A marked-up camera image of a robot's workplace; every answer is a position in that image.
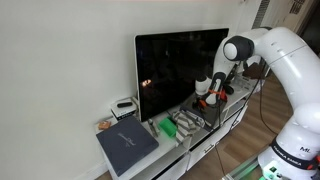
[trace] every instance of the electronic device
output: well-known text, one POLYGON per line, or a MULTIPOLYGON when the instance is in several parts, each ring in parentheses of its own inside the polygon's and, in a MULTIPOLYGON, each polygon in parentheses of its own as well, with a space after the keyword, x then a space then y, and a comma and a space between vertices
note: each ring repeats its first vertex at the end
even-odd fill
POLYGON ((97 138, 118 176, 159 146, 133 116, 100 132, 97 138))
POLYGON ((267 180, 316 180, 320 163, 320 59, 287 28, 259 28, 224 39, 219 46, 212 80, 198 82, 208 104, 217 103, 226 74, 237 61, 253 55, 265 59, 283 85, 294 110, 270 146, 258 156, 267 180))
POLYGON ((133 115, 137 110, 137 105, 131 98, 123 99, 111 104, 111 112, 117 120, 133 115))
POLYGON ((195 80, 211 76, 213 60, 229 29, 138 35, 135 53, 140 120, 185 101, 195 80))

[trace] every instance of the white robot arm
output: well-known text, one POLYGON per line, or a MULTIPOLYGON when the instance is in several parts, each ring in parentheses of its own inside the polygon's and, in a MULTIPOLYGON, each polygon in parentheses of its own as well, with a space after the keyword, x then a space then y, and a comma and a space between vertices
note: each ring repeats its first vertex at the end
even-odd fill
POLYGON ((318 179, 319 58, 299 36, 286 28, 264 33, 252 30, 232 37, 223 42, 223 52, 230 61, 244 60, 251 55, 264 58, 283 85, 294 110, 279 135, 258 156, 264 177, 268 180, 318 179))

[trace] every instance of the white device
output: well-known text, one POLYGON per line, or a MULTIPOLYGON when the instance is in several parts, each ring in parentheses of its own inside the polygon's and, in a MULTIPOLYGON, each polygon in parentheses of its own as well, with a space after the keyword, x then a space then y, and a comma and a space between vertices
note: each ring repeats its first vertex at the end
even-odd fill
MULTIPOLYGON (((264 177, 268 180, 319 178, 320 60, 318 56, 299 36, 287 28, 279 27, 270 31, 266 28, 254 29, 223 40, 215 57, 213 80, 211 83, 205 82, 210 84, 207 89, 219 91, 225 76, 231 70, 230 67, 235 62, 246 60, 253 55, 265 59, 283 85, 294 110, 294 115, 270 147, 258 156, 264 177), (277 173, 269 176, 270 169, 277 169, 277 173)), ((209 92, 198 95, 208 104, 214 104, 219 100, 218 95, 209 92)))
POLYGON ((111 104, 111 112, 117 120, 133 115, 136 110, 137 105, 131 98, 123 99, 111 104))

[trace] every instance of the remote control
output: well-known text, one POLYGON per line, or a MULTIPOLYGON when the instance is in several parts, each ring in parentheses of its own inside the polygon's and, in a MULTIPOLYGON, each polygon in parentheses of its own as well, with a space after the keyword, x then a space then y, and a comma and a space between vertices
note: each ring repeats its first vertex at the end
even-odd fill
POLYGON ((117 104, 118 108, 124 108, 124 107, 128 107, 128 106, 132 106, 132 102, 125 102, 125 103, 117 104))

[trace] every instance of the drawer handle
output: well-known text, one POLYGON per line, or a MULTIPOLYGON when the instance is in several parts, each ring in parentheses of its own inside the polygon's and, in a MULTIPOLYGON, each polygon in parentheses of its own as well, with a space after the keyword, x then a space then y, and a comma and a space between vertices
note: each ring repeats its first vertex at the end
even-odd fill
POLYGON ((210 146, 204 150, 204 153, 207 154, 211 149, 214 147, 214 145, 210 144, 210 146))

